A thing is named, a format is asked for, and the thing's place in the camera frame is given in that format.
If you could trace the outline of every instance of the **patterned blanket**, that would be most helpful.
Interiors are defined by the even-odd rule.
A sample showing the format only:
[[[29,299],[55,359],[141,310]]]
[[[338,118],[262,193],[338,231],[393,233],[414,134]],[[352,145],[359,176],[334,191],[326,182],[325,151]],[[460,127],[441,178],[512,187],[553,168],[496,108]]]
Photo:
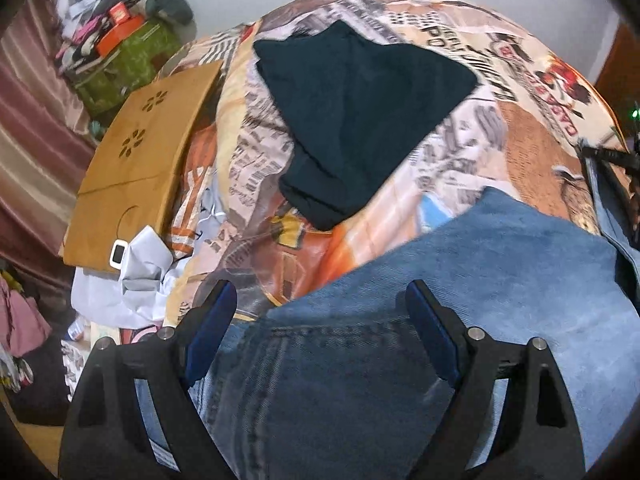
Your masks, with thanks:
[[[258,39],[316,34],[336,20],[380,44],[413,43],[455,59],[474,70],[481,85],[363,210],[319,232],[278,191],[292,141],[252,47]],[[206,164],[191,164],[190,171],[195,182],[215,167],[226,221],[215,232],[196,234],[202,243],[169,297],[165,325],[175,326],[194,306],[207,276],[233,281],[236,317],[256,319],[460,215],[485,186],[598,234],[574,146],[585,137],[623,149],[613,115],[581,74],[497,12],[463,0],[297,0],[253,25],[186,47],[169,70],[221,57],[228,72],[216,133],[207,137],[215,149],[203,146]],[[196,136],[194,146],[200,141]],[[620,178],[626,178],[622,172]],[[207,179],[197,186],[210,185]]]
[[[218,86],[203,103],[192,128],[190,145],[182,168],[172,222],[164,240],[175,258],[193,253],[200,219],[200,203],[216,173],[216,107],[220,90],[229,70],[231,57],[238,46],[244,26],[194,41],[182,47],[160,70],[157,79],[182,72],[188,68],[222,60]]]

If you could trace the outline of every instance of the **denim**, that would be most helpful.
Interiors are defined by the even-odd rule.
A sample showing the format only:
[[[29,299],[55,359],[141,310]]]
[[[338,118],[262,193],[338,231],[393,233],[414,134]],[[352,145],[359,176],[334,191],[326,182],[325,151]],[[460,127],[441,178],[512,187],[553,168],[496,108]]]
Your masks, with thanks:
[[[581,139],[580,145],[585,144],[586,141]],[[600,232],[618,248],[620,254],[634,270],[636,288],[633,298],[638,306],[640,304],[640,251],[631,247],[629,243],[632,228],[628,220],[628,206],[625,205],[629,202],[628,194],[608,162],[585,158],[584,166]]]
[[[486,188],[431,233],[232,325],[190,394],[239,478],[402,479],[452,396],[403,303],[406,284],[423,279],[467,326],[497,340],[546,339],[588,468],[640,393],[640,319],[625,293],[630,281],[635,287],[633,269],[622,261],[607,239]],[[470,465],[486,458],[505,386],[494,388]]]

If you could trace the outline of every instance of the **folded garment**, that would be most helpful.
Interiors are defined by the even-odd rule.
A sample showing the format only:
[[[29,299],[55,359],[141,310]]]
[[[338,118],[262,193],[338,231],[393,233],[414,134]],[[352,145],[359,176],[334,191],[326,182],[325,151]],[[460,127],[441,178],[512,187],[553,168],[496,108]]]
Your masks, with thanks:
[[[421,278],[467,326],[548,342],[588,468],[640,394],[640,319],[619,284],[633,279],[624,264],[604,238],[486,188],[430,234],[232,325],[190,394],[239,478],[405,478],[452,396],[404,307],[401,291]],[[474,464],[487,457],[505,390],[497,381]]]
[[[362,209],[478,82],[456,61],[374,43],[341,21],[254,49],[294,140],[280,190],[320,230]]]
[[[174,258],[146,226],[128,245],[120,275],[76,268],[71,306],[87,319],[118,328],[161,324],[166,298],[189,261]]]
[[[72,40],[76,32],[91,20],[101,0],[68,0],[62,19],[62,37]]]
[[[100,27],[103,17],[104,16],[96,16],[95,18],[91,18],[82,27],[78,28],[72,39],[73,44],[79,45],[87,36],[93,34]]]
[[[33,298],[25,298],[0,276],[0,343],[14,357],[41,346],[51,334]]]
[[[27,352],[21,361],[26,374],[21,380],[22,387],[19,392],[6,392],[15,418],[25,424],[64,426],[69,389],[65,384],[60,340],[49,337],[42,346]]]

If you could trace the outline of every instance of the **pile of clothes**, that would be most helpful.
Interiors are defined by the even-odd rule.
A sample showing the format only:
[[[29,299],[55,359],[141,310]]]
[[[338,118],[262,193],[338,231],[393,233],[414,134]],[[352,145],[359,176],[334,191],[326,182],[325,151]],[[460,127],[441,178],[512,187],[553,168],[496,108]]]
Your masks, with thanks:
[[[105,55],[106,49],[97,48],[105,35],[135,16],[186,25],[193,11],[185,0],[69,0],[62,20],[64,43],[55,57],[58,71],[93,66]]]
[[[0,382],[19,421],[61,426],[68,399],[60,339],[37,300],[37,290],[0,260]]]

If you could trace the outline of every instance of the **striped curtain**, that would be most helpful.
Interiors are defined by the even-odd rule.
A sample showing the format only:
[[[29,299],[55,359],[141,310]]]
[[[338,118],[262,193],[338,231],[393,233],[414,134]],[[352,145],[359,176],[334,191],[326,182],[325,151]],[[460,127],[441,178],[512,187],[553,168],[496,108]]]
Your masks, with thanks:
[[[26,0],[0,38],[0,258],[58,289],[58,257],[94,146],[88,116],[58,76],[56,0]]]

